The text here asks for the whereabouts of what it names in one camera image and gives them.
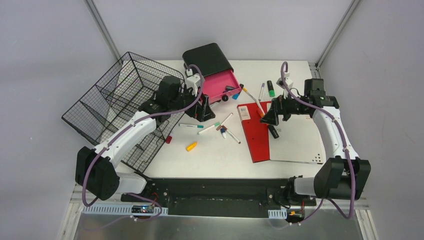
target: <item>white ventilated bracket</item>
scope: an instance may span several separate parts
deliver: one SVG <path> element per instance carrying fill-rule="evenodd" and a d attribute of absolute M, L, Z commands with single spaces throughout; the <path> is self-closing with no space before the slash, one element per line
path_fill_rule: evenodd
<path fill-rule="evenodd" d="M 100 215 L 133 215 L 133 216 L 154 216 L 157 215 L 161 209 L 159 207 L 155 207 L 153 212 L 149 213 L 139 213 L 133 212 L 133 205 L 131 204 L 94 204 L 90 207 L 84 207 L 82 210 L 83 214 L 100 214 Z M 161 216 L 168 215 L 168 208 L 162 207 Z"/>
<path fill-rule="evenodd" d="M 268 218 L 287 219 L 287 210 L 285 208 L 282 208 L 280 210 L 268 210 Z"/>

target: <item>sticker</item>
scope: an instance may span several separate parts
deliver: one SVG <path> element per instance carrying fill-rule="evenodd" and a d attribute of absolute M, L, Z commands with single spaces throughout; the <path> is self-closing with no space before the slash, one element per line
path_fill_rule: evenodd
<path fill-rule="evenodd" d="M 242 121 L 251 119 L 251 115 L 249 114 L 249 110 L 247 106 L 239 106 L 237 109 L 238 109 L 238 114 L 240 115 L 240 119 Z"/>

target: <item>green highlighter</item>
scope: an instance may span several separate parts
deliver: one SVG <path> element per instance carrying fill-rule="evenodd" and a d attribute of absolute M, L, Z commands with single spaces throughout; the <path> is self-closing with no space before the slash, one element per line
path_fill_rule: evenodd
<path fill-rule="evenodd" d="M 268 86 L 268 93 L 270 97 L 275 97 L 276 93 L 274 92 L 273 82 L 266 81 L 266 85 Z"/>

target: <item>tabletop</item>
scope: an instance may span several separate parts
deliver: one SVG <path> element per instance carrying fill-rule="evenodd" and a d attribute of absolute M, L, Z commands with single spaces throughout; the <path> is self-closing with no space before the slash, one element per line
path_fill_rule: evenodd
<path fill-rule="evenodd" d="M 182 60 L 158 61 L 166 66 L 184 72 Z M 263 101 L 270 101 L 266 81 L 273 82 L 275 95 L 283 93 L 283 89 L 275 84 L 280 77 L 280 68 L 283 61 L 256 61 L 256 60 L 230 60 L 234 69 L 234 75 L 238 82 L 244 84 L 249 93 L 259 96 L 261 84 L 265 83 Z M 310 67 L 307 61 L 288 61 L 290 79 L 293 87 L 303 94 L 304 81 L 312 78 Z M 164 144 L 154 157 L 144 174 L 151 178 L 289 178 L 303 175 L 304 177 L 314 176 L 322 165 L 285 161 L 263 161 L 253 163 L 246 142 L 241 120 L 237 111 L 237 105 L 252 103 L 252 99 L 241 92 L 237 100 L 231 97 L 227 102 L 220 102 L 212 108 L 216 117 L 203 123 L 196 119 L 184 115 L 179 123 L 201 124 L 210 126 L 220 121 L 222 122 L 230 113 L 234 113 L 225 126 L 240 139 L 238 144 L 231 137 L 223 139 L 221 133 L 215 129 L 197 135 L 199 128 L 179 127 L 172 130 L 172 141 Z M 292 124 L 291 132 L 280 132 L 280 138 L 290 138 L 291 141 L 305 138 L 301 133 L 304 121 L 296 121 L 297 117 L 292 116 L 288 121 Z M 186 147 L 193 142 L 198 142 L 197 146 L 190 152 Z M 296 159 L 302 156 L 304 151 L 314 151 L 321 153 L 325 158 L 325 151 L 321 141 L 320 144 L 299 145 L 298 147 L 282 145 L 281 149 L 285 153 L 284 158 Z M 130 172 L 131 170 L 123 163 L 120 163 L 117 172 Z"/>

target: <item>purple marker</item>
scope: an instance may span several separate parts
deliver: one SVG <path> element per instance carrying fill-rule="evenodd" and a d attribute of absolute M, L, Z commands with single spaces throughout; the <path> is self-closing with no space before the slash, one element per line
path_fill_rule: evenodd
<path fill-rule="evenodd" d="M 264 93 L 264 87 L 265 87 L 265 83 L 262 83 L 262 86 L 260 87 L 260 93 L 259 93 L 259 102 L 261 101 L 262 98 L 262 94 Z"/>

